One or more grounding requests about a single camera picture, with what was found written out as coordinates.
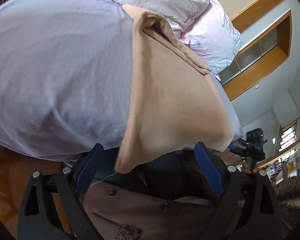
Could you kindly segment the person's right hand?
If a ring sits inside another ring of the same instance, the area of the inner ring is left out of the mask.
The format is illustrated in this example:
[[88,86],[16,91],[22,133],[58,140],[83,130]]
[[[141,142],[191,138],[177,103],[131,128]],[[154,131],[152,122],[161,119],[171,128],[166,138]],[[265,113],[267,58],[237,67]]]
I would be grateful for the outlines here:
[[243,158],[239,155],[231,153],[229,150],[220,153],[219,156],[227,166],[238,166],[241,168],[241,171],[245,173],[258,173],[260,170],[257,167],[254,169],[250,168],[246,160],[243,160]]

